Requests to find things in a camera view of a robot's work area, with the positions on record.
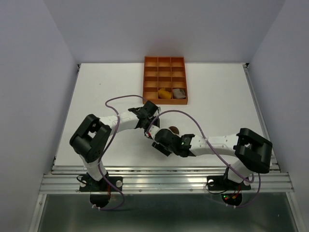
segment white table surface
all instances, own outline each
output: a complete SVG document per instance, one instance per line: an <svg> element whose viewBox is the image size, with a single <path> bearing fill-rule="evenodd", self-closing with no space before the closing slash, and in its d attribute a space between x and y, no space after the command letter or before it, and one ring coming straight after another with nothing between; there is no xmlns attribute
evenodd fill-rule
<svg viewBox="0 0 309 232"><path fill-rule="evenodd" d="M242 64L186 64L188 105L160 105L162 111L183 110L202 126L206 136L221 136L250 128L263 135ZM56 155L56 166L83 165L69 140L88 114L111 116L104 103L117 96L142 95L143 64L82 64L70 104L68 117ZM128 98L110 103L119 112L142 106L141 99ZM180 134L199 130L186 116L168 113L161 127L176 126ZM214 155L181 158L166 157L144 137L141 129L116 135L103 157L105 166L223 166ZM236 158L225 157L229 163Z"/></svg>

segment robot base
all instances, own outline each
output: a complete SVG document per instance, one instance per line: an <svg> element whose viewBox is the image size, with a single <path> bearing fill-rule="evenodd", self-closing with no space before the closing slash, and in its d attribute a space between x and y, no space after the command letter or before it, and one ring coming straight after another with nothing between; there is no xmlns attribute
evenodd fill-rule
<svg viewBox="0 0 309 232"><path fill-rule="evenodd" d="M239 185L240 189L243 190L251 190L250 185L245 185L243 182L240 184L228 184L224 181L224 177L222 175L211 175L207 177L208 180L208 190L209 191L228 191L228 190L238 190Z"/></svg>
<svg viewBox="0 0 309 232"><path fill-rule="evenodd" d="M80 192L107 192L108 191L108 184L105 182L105 180L102 178L99 181L95 181L91 176L88 174L80 175L81 181L86 182L86 185L81 184L79 187ZM121 182L121 186L117 187L120 191L122 191L122 176L108 176L108 173L106 174L107 179L114 185L117 186L117 181Z"/></svg>

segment yellow object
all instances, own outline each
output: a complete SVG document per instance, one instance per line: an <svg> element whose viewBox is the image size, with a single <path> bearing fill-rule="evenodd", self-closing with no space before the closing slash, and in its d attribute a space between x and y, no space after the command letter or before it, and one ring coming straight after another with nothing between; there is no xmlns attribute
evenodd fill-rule
<svg viewBox="0 0 309 232"><path fill-rule="evenodd" d="M165 90L165 88L161 88L158 91L159 98L161 99L172 99L172 93Z"/></svg>

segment wire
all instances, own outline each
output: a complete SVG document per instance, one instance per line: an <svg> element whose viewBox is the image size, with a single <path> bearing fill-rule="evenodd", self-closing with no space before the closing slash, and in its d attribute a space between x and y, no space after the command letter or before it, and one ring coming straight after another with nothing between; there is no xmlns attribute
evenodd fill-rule
<svg viewBox="0 0 309 232"><path fill-rule="evenodd" d="M237 190L235 190L235 191L233 192L233 196L235 195L236 191L237 191Z"/></svg>
<svg viewBox="0 0 309 232"><path fill-rule="evenodd" d="M111 196L111 186L110 185L108 185L108 187L107 187L107 193L108 193L109 196Z"/></svg>
<svg viewBox="0 0 309 232"><path fill-rule="evenodd" d="M237 198L238 195L239 195L239 193L240 193L240 185L238 185L238 193L236 194L236 196L233 196L232 198L233 198L233 199Z"/></svg>
<svg viewBox="0 0 309 232"><path fill-rule="evenodd" d="M98 170L99 172L101 173L103 179L114 189L116 190L117 192L120 193L120 195L122 196L122 202L115 206L115 207L112 207L112 208L108 208L108 209L105 209L105 208L99 208L99 207L96 207L95 205L92 205L93 208L96 208L98 210L102 210L102 211L110 211L110 210L114 210L114 209L117 209L119 207L121 207L125 201L126 201L126 198L124 196L124 194L122 193L121 190L119 190L116 186L114 186L104 175L102 169L101 169L101 165L100 165L100 162L102 160L102 157L103 155L105 154L105 152L107 151L107 149L110 147L110 145L112 144L116 134L117 134L117 131L118 131L118 128L119 128L119 125L120 125L120 117L119 117L119 112L112 106L108 105L109 102L113 101L113 100L116 100L116 99L120 99L120 98L128 98L128 97L139 97L139 98L142 98L143 100L146 100L145 98L139 96L139 95L125 95L125 96L120 96L120 97L116 97L116 98L112 98L112 99L109 99L105 102L105 106L108 107L108 108L111 108L112 110L115 111L115 113L117 114L117 124L116 124L116 127L115 127L115 131L114 131L114 134L112 134L112 138L110 139L109 143L107 144L107 146L105 147L105 149L102 151L102 153L100 154L100 157L98 159Z"/></svg>
<svg viewBox="0 0 309 232"><path fill-rule="evenodd" d="M184 112L184 111L181 111L181 110L167 110L167 111L161 112L160 114L158 114L158 115L152 120L152 122L150 123L150 125L149 125L149 127L148 127L146 133L149 132L151 126L154 124L154 122L155 122L161 115L166 114L166 113L169 113L169 112L181 113L181 114L184 114L184 115L188 116L190 119L192 119L192 120L194 121L194 123L197 125L197 127L198 127L199 131L201 132L203 138L205 139L207 145L211 148L211 150L215 153L215 155L216 155L228 168L230 168L236 175L238 175L241 179L243 179L244 181L246 181L246 182L248 182L248 183L253 183L253 182L254 182L254 175L253 175L253 174L252 174L252 180L249 180L249 179L243 177L237 170L235 170L231 165L229 165L229 164L219 155L219 153L215 150L215 148L214 148L214 147L211 145L211 143L207 140L207 138L206 138L206 136L205 136L205 134L204 134L204 132L203 132L201 126L199 125L199 123L198 123L192 116L190 116L189 114L187 114L187 113ZM257 189L257 192L256 192L255 196L252 198L252 200L249 201L248 203L244 204L244 205L240 205L240 206L229 205L229 206L234 207L234 208L243 208L243 207L246 207L246 206L252 204L252 203L257 199L258 194L259 194L259 192L260 192L260 190L261 190L261 175L260 175L259 173L258 173L258 177L259 177L259 187L258 187L258 189ZM211 200L211 201L214 201L214 202L217 202L217 203L224 204L224 205L228 206L228 204L225 204L225 203L223 203L223 202L219 202L219 201L213 200L213 199L211 199L211 198L208 198L208 199Z"/></svg>
<svg viewBox="0 0 309 232"><path fill-rule="evenodd" d="M209 192L210 194L213 194L213 195L218 195L218 194L222 194L222 193L225 193L227 190L225 191L222 191L222 192L210 192L207 188L205 188L207 192Z"/></svg>
<svg viewBox="0 0 309 232"><path fill-rule="evenodd" d="M80 180L80 179L79 179L80 176L81 176L81 175L78 175L78 176L76 177L76 179L78 180L78 182L80 182L80 183L82 183L82 184L84 184L84 185L87 185L87 182L84 182L83 180Z"/></svg>
<svg viewBox="0 0 309 232"><path fill-rule="evenodd" d="M164 111L164 112L161 112L159 113L153 120L152 122L150 123L148 129L147 129L147 132L149 132L150 130L150 127L154 124L154 122L163 114L166 114L166 113L169 113L169 112L177 112L177 113L181 113L181 114L184 114L186 116L188 116L189 118L191 118L195 124L197 125L199 131L201 132L203 138L205 139L207 145L211 148L211 150L215 153L215 155L229 168L231 169L236 175L238 175L241 179L243 179L244 181L248 182L248 183L253 183L254 182L254 175L252 174L252 180L249 180L247 178L245 178L242 174L240 174L237 170L235 170L231 165L229 165L220 155L219 153L216 151L216 149L211 145L211 143L207 140L201 126L199 125L199 123L192 117L190 116L189 114L187 114L186 112L184 111L181 111L181 110L167 110L167 111Z"/></svg>

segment black mount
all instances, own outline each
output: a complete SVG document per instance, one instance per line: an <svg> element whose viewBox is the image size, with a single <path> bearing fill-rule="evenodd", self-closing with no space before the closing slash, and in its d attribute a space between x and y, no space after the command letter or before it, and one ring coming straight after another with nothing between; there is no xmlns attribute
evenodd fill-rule
<svg viewBox="0 0 309 232"><path fill-rule="evenodd" d="M241 190L251 190L250 185L245 185L243 181L241 183L236 183L227 178L229 168L226 168L224 175L211 175L207 177L207 181L213 180L213 182L208 184L209 191L228 191L228 190L238 190L239 185Z"/></svg>
<svg viewBox="0 0 309 232"><path fill-rule="evenodd" d="M88 173L79 175L81 176L81 182L79 191L80 192L107 192L108 191L108 184L102 178L99 181L94 180ZM122 176L109 176L108 173L105 177L114 185L116 186L117 181L123 182ZM117 187L120 191L122 191L122 186ZM114 188L110 188L111 192L116 192ZM97 207L105 207L110 202L111 196L110 195L103 195L103 194L90 194L89 200L92 204L95 204Z"/></svg>

